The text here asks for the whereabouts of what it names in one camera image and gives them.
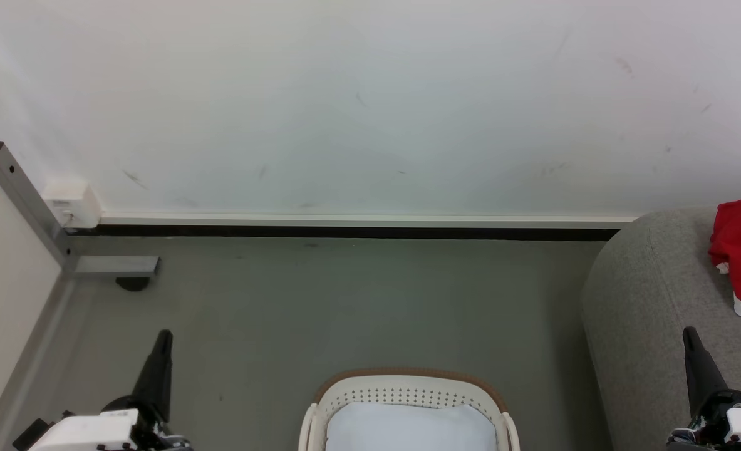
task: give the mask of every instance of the metal leg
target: metal leg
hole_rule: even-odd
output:
[[[0,141],[0,186],[64,271],[78,276],[115,277],[128,291],[141,291],[158,271],[156,256],[81,255],[37,189]]]

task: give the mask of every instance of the gray floor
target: gray floor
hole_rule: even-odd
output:
[[[579,320],[602,243],[83,240],[98,254],[160,254],[162,272],[142,293],[78,286],[58,331],[70,363],[40,391],[56,415],[130,391],[170,328],[172,425],[198,451],[295,449],[318,386],[363,366],[482,377],[525,450],[610,448]]]

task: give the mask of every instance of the white basket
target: white basket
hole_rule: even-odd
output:
[[[425,408],[470,405],[493,423],[499,451],[520,451],[507,406],[490,385],[461,373],[421,368],[375,368],[334,376],[306,411],[298,451],[325,451],[328,420],[352,402]]]

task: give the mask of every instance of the black caster wheel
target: black caster wheel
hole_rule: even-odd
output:
[[[150,283],[150,277],[118,277],[115,279],[117,285],[126,291],[142,291]]]

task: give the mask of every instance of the white electrical box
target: white electrical box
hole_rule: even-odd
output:
[[[54,180],[41,192],[41,198],[61,227],[93,229],[100,222],[100,204],[86,182]]]

